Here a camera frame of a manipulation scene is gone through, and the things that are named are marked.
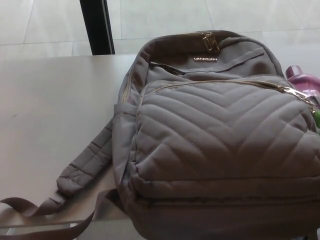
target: chevron quilted front pocket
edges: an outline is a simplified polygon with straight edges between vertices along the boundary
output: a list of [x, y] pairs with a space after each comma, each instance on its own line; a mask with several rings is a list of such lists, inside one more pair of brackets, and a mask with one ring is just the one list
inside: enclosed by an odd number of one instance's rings
[[[148, 85], [132, 146], [135, 187], [150, 198], [315, 193], [320, 183], [299, 193], [292, 189], [295, 182], [319, 181], [312, 104], [273, 87], [291, 89], [282, 78], [269, 79]], [[192, 192], [184, 187], [191, 183]]]

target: backpack strap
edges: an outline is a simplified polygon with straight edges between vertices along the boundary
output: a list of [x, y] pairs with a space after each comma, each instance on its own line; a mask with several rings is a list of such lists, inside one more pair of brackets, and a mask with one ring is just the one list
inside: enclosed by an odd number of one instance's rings
[[81, 233], [83, 233], [84, 230], [87, 229], [92, 218], [94, 217], [95, 211], [99, 209], [101, 203], [106, 199], [112, 202], [115, 201], [116, 205], [121, 204], [116, 188], [102, 191], [96, 198], [94, 211], [90, 214], [90, 216], [76, 226], [56, 230], [30, 232], [20, 235], [0, 235], [0, 240], [74, 240]]
[[[59, 211], [71, 197], [89, 185], [102, 170], [111, 165], [112, 124], [113, 119], [109, 121], [93, 141], [62, 171], [56, 181], [58, 190], [40, 206], [36, 206], [32, 202], [20, 197], [9, 197], [0, 200], [0, 203], [11, 206], [24, 217], [52, 215]], [[121, 203], [117, 201], [117, 199], [119, 199], [116, 197], [117, 194], [116, 189], [99, 193], [95, 207], [97, 208], [100, 202], [107, 197], [123, 210]], [[73, 240], [87, 228], [93, 216], [94, 212], [82, 223], [71, 228], [23, 235], [0, 236], [0, 240]]]

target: purple bottle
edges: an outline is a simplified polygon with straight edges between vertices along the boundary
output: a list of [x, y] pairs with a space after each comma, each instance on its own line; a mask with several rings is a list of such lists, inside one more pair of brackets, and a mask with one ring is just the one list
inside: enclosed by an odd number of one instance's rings
[[299, 66], [290, 66], [285, 71], [286, 78], [295, 88], [308, 97], [320, 96], [320, 79], [310, 74], [304, 74]]

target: white table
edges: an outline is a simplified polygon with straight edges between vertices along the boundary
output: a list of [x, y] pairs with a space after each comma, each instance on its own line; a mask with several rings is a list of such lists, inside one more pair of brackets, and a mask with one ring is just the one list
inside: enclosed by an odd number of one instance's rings
[[[285, 71], [300, 65], [320, 76], [320, 46], [271, 47]], [[80, 56], [0, 62], [0, 199], [39, 205], [56, 190], [61, 171], [113, 115], [134, 55]], [[0, 227], [76, 223], [94, 209], [98, 192], [115, 186], [113, 173], [51, 217], [21, 218], [0, 204]], [[99, 220], [126, 216], [106, 205]]]

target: gold zipper pull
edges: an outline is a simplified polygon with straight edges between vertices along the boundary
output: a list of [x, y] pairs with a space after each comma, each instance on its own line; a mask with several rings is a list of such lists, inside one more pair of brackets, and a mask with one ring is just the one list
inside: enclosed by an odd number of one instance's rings
[[219, 45], [217, 43], [216, 37], [212, 32], [203, 33], [204, 45], [208, 52], [214, 51], [215, 53], [220, 52]]
[[291, 87], [287, 87], [287, 86], [279, 86], [278, 91], [281, 93], [287, 93], [287, 94], [290, 94], [290, 95], [297, 97], [298, 99], [300, 99], [301, 101], [303, 101], [309, 105], [309, 109], [312, 114], [314, 114], [316, 112], [316, 105], [312, 101], [310, 101], [308, 99], [308, 95], [304, 94], [303, 92], [297, 91], [297, 90], [295, 90]]
[[203, 33], [203, 42], [204, 42], [204, 45], [205, 45], [205, 47], [206, 47], [206, 50], [208, 51], [208, 52], [211, 52], [212, 51], [212, 49], [213, 49], [213, 46], [212, 46], [212, 44], [211, 44], [211, 41], [210, 41], [210, 38], [209, 38], [210, 36], [208, 35], [208, 33]]

